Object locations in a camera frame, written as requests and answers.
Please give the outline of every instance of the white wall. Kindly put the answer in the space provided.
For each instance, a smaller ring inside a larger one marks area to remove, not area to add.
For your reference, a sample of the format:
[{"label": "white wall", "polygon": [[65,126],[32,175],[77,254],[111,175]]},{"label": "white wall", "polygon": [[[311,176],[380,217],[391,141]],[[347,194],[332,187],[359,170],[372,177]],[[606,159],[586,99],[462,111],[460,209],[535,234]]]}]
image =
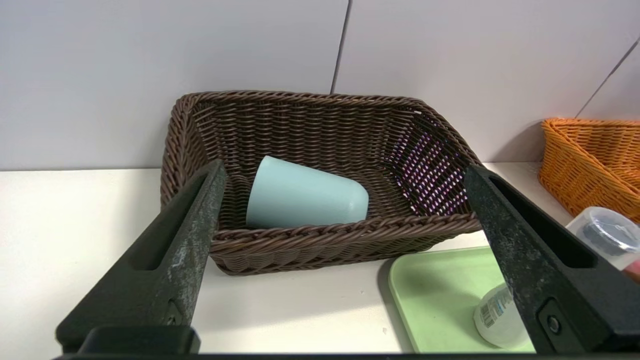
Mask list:
[{"label": "white wall", "polygon": [[579,117],[640,120],[640,46],[611,74]]},{"label": "white wall", "polygon": [[482,160],[537,160],[538,122],[575,116],[638,35],[638,0],[354,0],[335,91],[418,97]]},{"label": "white wall", "polygon": [[0,170],[158,167],[185,93],[328,93],[346,7],[0,0]]}]

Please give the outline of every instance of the screw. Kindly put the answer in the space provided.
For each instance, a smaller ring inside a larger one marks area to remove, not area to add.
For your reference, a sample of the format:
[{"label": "screw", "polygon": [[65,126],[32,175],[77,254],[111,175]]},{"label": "screw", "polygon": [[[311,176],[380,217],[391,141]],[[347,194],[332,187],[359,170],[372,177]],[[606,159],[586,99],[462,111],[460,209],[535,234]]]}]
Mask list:
[{"label": "screw", "polygon": [[553,332],[554,334],[559,334],[560,330],[562,329],[560,326],[560,321],[558,321],[558,319],[553,315],[549,315],[549,317],[547,318],[547,326],[549,327],[549,330],[551,330],[551,332]]}]

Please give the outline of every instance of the plastic bottle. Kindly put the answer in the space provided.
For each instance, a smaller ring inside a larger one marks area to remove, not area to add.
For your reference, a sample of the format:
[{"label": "plastic bottle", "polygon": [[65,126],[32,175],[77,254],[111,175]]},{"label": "plastic bottle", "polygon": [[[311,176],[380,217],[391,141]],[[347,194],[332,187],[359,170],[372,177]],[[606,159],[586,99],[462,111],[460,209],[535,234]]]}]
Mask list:
[{"label": "plastic bottle", "polygon": [[507,284],[491,289],[474,311],[474,322],[480,335],[490,343],[514,349],[529,340],[527,329]]}]

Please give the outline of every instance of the light blue cup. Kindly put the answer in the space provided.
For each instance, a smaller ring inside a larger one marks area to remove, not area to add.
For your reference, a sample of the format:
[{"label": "light blue cup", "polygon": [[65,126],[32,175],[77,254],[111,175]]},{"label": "light blue cup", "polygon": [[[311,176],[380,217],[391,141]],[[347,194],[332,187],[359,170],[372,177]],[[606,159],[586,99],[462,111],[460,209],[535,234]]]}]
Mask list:
[{"label": "light blue cup", "polygon": [[367,190],[356,181],[265,156],[253,181],[246,224],[256,229],[364,220]]}]

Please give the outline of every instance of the green tray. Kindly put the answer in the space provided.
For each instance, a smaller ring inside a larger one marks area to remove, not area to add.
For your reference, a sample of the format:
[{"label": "green tray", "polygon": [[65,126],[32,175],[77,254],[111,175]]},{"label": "green tray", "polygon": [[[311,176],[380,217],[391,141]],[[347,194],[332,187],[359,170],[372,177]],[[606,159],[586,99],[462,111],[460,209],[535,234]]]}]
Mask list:
[{"label": "green tray", "polygon": [[[482,339],[474,309],[504,282],[489,247],[401,256],[389,286],[416,352],[507,352]],[[515,352],[535,352],[531,342]]]}]

